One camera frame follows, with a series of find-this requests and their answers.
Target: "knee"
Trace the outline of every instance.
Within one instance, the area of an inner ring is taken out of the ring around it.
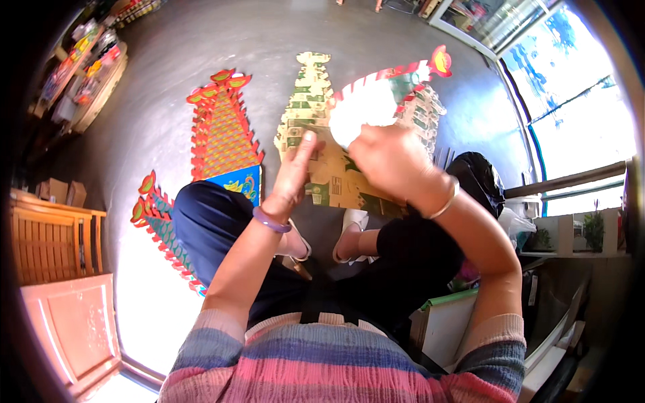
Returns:
[[[189,213],[200,206],[216,204],[219,198],[226,198],[224,192],[224,188],[206,181],[187,184],[179,190],[175,198],[174,209],[182,213]]]

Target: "wooden chair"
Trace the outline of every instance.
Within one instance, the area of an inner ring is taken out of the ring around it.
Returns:
[[[101,218],[105,217],[105,211],[51,203],[12,189],[10,214],[20,286],[78,279],[103,272]]]

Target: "door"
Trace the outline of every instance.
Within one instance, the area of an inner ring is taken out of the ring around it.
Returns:
[[[119,373],[112,274],[21,288],[52,367],[77,400]]]
[[[556,0],[444,0],[428,22],[497,60],[518,34],[561,4]]]

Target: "purple jade bracelet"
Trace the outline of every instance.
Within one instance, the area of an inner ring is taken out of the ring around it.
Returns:
[[[265,214],[259,206],[253,208],[253,217],[275,232],[286,233],[291,231],[291,224],[280,224]]]

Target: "navy blue pants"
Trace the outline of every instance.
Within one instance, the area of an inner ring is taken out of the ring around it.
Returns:
[[[252,210],[243,194],[210,182],[193,182],[177,195],[172,217],[176,235],[206,287],[251,221]],[[464,259],[440,226],[411,210],[410,216],[390,221],[379,232],[380,259],[356,276],[336,282],[343,304],[385,329],[392,329],[428,299],[447,294],[446,285]],[[274,259],[249,312],[249,326],[300,312],[310,284]]]

